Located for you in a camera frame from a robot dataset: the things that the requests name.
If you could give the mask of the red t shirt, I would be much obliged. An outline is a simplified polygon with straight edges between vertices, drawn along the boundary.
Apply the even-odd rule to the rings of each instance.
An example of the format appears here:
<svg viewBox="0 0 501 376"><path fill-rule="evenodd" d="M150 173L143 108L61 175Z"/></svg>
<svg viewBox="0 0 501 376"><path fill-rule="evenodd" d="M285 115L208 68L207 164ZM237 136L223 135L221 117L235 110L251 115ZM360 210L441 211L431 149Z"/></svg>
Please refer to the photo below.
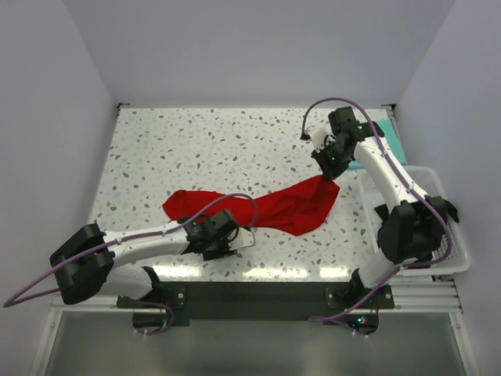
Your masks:
<svg viewBox="0 0 501 376"><path fill-rule="evenodd" d="M229 210L241 225L280 230L294 236L319 228L331 212L341 188L321 175L249 200L206 190L177 190L162 205L169 219L202 211Z"/></svg>

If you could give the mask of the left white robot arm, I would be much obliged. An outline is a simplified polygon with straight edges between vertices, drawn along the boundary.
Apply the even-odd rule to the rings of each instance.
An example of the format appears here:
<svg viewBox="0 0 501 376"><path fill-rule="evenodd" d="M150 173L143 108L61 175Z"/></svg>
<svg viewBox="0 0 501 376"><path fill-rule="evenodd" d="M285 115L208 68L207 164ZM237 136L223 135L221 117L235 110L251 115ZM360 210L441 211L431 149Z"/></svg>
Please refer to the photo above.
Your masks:
<svg viewBox="0 0 501 376"><path fill-rule="evenodd" d="M253 247L255 235L224 209L214 215L185 217L176 222L129 232L81 227L49 258L63 303L72 306L98 294L122 295L145 307L156 306L162 288L153 268L134 264L162 256L200 255L211 261Z"/></svg>

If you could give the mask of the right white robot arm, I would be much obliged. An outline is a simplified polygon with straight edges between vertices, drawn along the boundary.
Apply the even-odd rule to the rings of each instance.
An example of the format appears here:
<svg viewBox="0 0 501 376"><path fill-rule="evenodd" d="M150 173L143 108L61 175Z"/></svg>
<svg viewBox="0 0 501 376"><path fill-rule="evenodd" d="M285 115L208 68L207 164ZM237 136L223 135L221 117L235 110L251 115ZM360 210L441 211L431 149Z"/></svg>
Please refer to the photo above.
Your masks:
<svg viewBox="0 0 501 376"><path fill-rule="evenodd" d="M301 130L302 139L312 141L312 158L324 179L334 181L357 161L384 199L377 209L382 219L378 249L349 282L351 303L365 308L376 299L376 288L400 269L424 269L436 263L434 251L443 241L452 241L447 218L455 213L447 200L432 197L412 180L376 122L358 121L351 107L336 109L328 118L329 131L307 125Z"/></svg>

